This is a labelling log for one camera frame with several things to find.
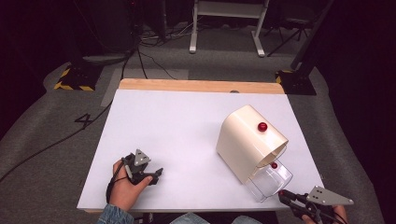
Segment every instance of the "transparent plastic cup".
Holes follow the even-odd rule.
[[[245,184],[257,202],[264,202],[285,188],[293,174],[279,161],[275,160],[264,167],[258,167]]]

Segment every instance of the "yellow black hazard tape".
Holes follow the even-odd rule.
[[[282,79],[280,78],[280,74],[285,74],[285,73],[294,73],[295,71],[294,70],[292,70],[292,71],[290,71],[290,70],[280,70],[280,71],[277,71],[276,73],[275,73],[275,79],[276,79],[276,83],[277,84],[282,84]]]
[[[53,89],[68,91],[94,91],[96,82],[102,73],[102,66],[95,66],[88,70],[76,69],[68,65],[61,74]]]

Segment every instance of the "white table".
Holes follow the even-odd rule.
[[[105,207],[113,163],[137,148],[152,159],[146,171],[163,167],[163,175],[140,195],[136,212],[286,208],[277,196],[255,202],[216,152],[221,123],[243,105],[252,105],[290,140],[279,158],[294,175],[286,189],[306,193],[323,186],[285,94],[117,90],[78,209]]]
[[[262,23],[267,12],[269,0],[264,1],[263,4],[243,4],[243,3],[227,3],[227,2],[207,2],[195,0],[193,25],[190,42],[190,53],[195,53],[197,49],[197,24],[198,15],[206,16],[221,16],[221,17],[238,17],[259,19],[256,26],[256,31],[252,31],[254,44],[257,53],[260,57],[264,57],[265,53],[262,49],[262,43],[259,39]]]

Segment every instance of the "red button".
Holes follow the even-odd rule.
[[[271,167],[272,167],[273,169],[276,169],[276,168],[277,168],[276,162],[271,163]]]
[[[261,122],[261,123],[259,123],[259,125],[257,126],[257,128],[259,129],[260,132],[263,133],[263,132],[267,131],[268,126],[267,126],[266,123]]]

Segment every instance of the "black cable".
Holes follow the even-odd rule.
[[[129,57],[125,60],[125,63],[124,63],[124,65],[122,66],[121,79],[123,79],[123,73],[124,73],[125,66],[126,66],[126,64],[128,63],[128,60],[131,58],[131,56],[132,56],[132,52],[129,53]],[[58,145],[58,144],[61,144],[62,142],[66,141],[67,139],[69,139],[69,138],[73,137],[74,135],[80,133],[81,131],[85,130],[87,127],[89,127],[89,126],[90,126],[91,124],[93,124],[95,121],[97,121],[97,120],[98,120],[98,119],[110,108],[110,106],[111,106],[112,103],[113,103],[113,101],[111,101],[111,102],[105,107],[105,109],[102,110],[102,112],[100,112],[99,115],[96,116],[96,118],[94,118],[91,122],[87,122],[86,124],[84,124],[84,126],[81,127],[80,129],[78,129],[77,131],[75,131],[75,132],[73,132],[73,133],[67,135],[65,138],[63,138],[63,139],[61,139],[61,140],[59,140],[59,141],[57,141],[57,142],[55,142],[55,143],[53,143],[53,144],[47,146],[47,147],[44,147],[43,149],[41,149],[41,150],[37,151],[36,153],[30,155],[29,157],[27,157],[27,158],[24,159],[23,161],[20,161],[18,164],[16,164],[15,166],[13,166],[9,171],[6,172],[5,175],[3,175],[3,176],[0,178],[0,183],[3,182],[3,180],[4,180],[9,174],[11,174],[15,169],[17,169],[18,167],[20,167],[22,164],[24,164],[25,162],[29,161],[29,160],[32,159],[33,157],[39,155],[40,153],[42,153],[42,152],[44,152],[44,151],[46,151],[46,150],[48,150],[48,149],[50,149],[50,148],[52,148],[52,147]]]
[[[117,180],[115,180],[113,183],[117,183],[118,181],[123,180],[123,179],[126,179],[126,178],[128,178],[128,176],[125,176],[125,177],[123,177],[123,178],[117,179]]]
[[[169,77],[171,77],[172,79],[174,79],[174,80],[177,80],[177,78],[175,78],[175,77],[172,77],[169,73],[168,73],[168,71],[166,71],[166,69],[165,68],[163,68],[160,64],[158,64],[157,62],[155,62],[155,60],[154,60],[154,58],[153,57],[151,57],[151,56],[148,56],[147,54],[144,54],[144,53],[141,53],[141,52],[139,52],[139,54],[142,54],[143,56],[146,56],[146,57],[148,57],[148,58],[150,58],[154,63],[156,63],[158,66],[160,66],[161,67],[161,69],[163,70],[163,71],[165,71],[165,73],[166,74],[168,74],[168,76]]]
[[[320,210],[317,208],[317,206],[314,203],[308,202],[305,205],[305,207],[308,208],[309,204],[311,204],[314,207],[314,209],[315,209],[315,211],[311,211],[311,214],[315,215],[315,218],[319,218],[320,219],[320,217],[318,217],[318,215],[321,215],[321,216],[324,216],[324,217],[326,217],[328,219],[331,219],[333,222],[336,222],[336,223],[339,223],[339,224],[347,224],[346,222],[342,223],[340,220],[338,220],[335,217],[331,217],[331,216],[329,216],[329,215],[327,215],[325,213],[321,213]]]
[[[343,217],[341,217],[340,215],[338,215],[338,213],[334,213],[336,216],[338,216],[339,218],[341,218],[341,220],[343,220],[343,222],[344,222],[344,224],[347,224],[347,221],[343,218]]]
[[[148,48],[152,48],[152,47],[158,47],[158,45],[159,45],[161,42],[162,42],[161,39],[158,37],[158,38],[155,38],[155,43],[154,43],[154,44],[147,43],[147,42],[144,42],[143,40],[141,40],[140,43],[139,43],[139,45],[142,45],[142,46],[148,47]]]
[[[160,46],[162,46],[162,45],[164,45],[164,44],[166,44],[166,43],[168,43],[168,42],[163,42],[163,41],[160,41],[160,42],[157,44],[157,46],[156,46],[156,47],[160,47]]]
[[[120,165],[119,165],[119,167],[117,167],[116,172],[114,172],[113,177],[111,177],[110,183],[115,183],[115,182],[119,181],[119,179],[116,180],[116,177],[117,177],[117,175],[119,174],[119,171],[120,171],[122,165],[123,165],[123,164],[122,164],[122,162],[121,162]]]
[[[146,79],[149,79],[148,76],[146,75],[145,66],[143,66],[142,56],[140,56],[139,48],[137,48],[137,54],[139,55],[140,65],[142,66],[143,74],[145,75]]]

